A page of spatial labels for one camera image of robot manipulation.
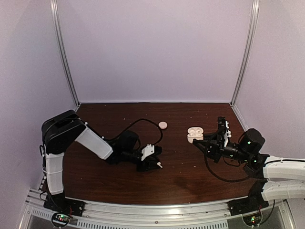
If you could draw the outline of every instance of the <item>white wall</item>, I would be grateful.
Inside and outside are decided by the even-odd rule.
[[[13,229],[42,178],[41,124],[74,105],[50,1],[2,0],[0,21],[0,228]]]
[[[229,102],[252,0],[65,0],[81,102]]]
[[[237,107],[266,138],[263,152],[305,158],[305,1],[260,2]]]

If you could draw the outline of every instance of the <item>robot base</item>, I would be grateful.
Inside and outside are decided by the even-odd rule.
[[[85,205],[85,203],[83,201],[65,198],[65,203],[67,206],[69,206],[69,207],[71,206],[73,216],[82,216],[82,212],[83,212],[84,205]],[[63,213],[65,215],[70,215],[69,207],[67,207],[64,211],[62,211],[60,208],[58,208],[55,205],[55,203],[49,198],[49,196],[46,197],[43,207],[53,210],[53,211]]]

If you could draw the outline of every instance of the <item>metal frame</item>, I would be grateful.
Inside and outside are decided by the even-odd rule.
[[[63,69],[65,72],[66,78],[67,78],[69,90],[71,92],[74,104],[76,106],[78,106],[80,104],[80,102],[78,100],[78,97],[77,97],[77,94],[75,91],[74,83],[73,83],[73,80],[71,77],[70,68],[68,65],[66,51],[65,51],[65,48],[63,45],[61,25],[60,25],[58,10],[57,10],[57,0],[51,0],[51,12],[52,12],[53,22],[54,22],[54,27],[55,27],[55,32],[56,32],[56,39],[57,39],[57,43],[58,43],[59,51],[60,51],[60,55],[61,55],[61,62],[63,65]]]
[[[40,199],[40,193],[39,190],[30,189],[18,228],[27,229],[31,216],[51,219],[54,212],[43,207],[46,194],[41,195]],[[69,226],[81,229],[211,229],[214,225],[214,228],[227,229],[228,220],[241,217],[230,215],[228,201],[177,205],[122,205],[84,201],[83,216],[73,216]],[[281,210],[286,229],[295,229],[287,203],[278,200],[275,205]]]
[[[254,36],[255,36],[255,30],[256,30],[256,25],[257,25],[257,19],[258,19],[258,12],[259,12],[259,0],[253,0],[252,3],[252,12],[251,12],[251,18],[250,18],[250,25],[249,25],[249,32],[248,32],[248,37],[247,37],[247,43],[246,43],[246,48],[244,51],[244,57],[242,61],[242,65],[239,71],[236,87],[234,90],[234,94],[231,100],[231,105],[234,106],[236,99],[238,97],[242,81],[244,78],[244,74],[247,68],[247,64],[249,61],[249,56],[250,56],[250,51],[251,47],[253,44]]]

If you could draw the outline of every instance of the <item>vent slot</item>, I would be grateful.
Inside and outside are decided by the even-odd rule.
[[[79,219],[77,227],[81,229],[154,229],[158,227],[126,227],[126,226],[113,226],[98,222],[86,221]],[[163,229],[229,229],[226,220],[215,222],[215,223],[204,223],[193,227],[162,227]]]

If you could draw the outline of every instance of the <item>dark wooden surface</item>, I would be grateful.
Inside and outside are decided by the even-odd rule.
[[[106,138],[119,134],[131,122],[147,118],[168,128],[160,146],[163,169],[136,172],[130,163],[108,165],[94,153],[73,143],[64,157],[66,196],[120,204],[182,204],[246,196],[254,180],[226,183],[213,177],[204,165],[202,153],[187,142],[187,129],[201,126],[206,133],[217,130],[217,117],[230,123],[232,141],[243,129],[229,104],[83,104],[79,116]],[[131,130],[139,134],[142,145],[159,138],[158,129],[140,122]],[[229,167],[223,160],[211,168],[228,179],[243,178],[242,167]]]

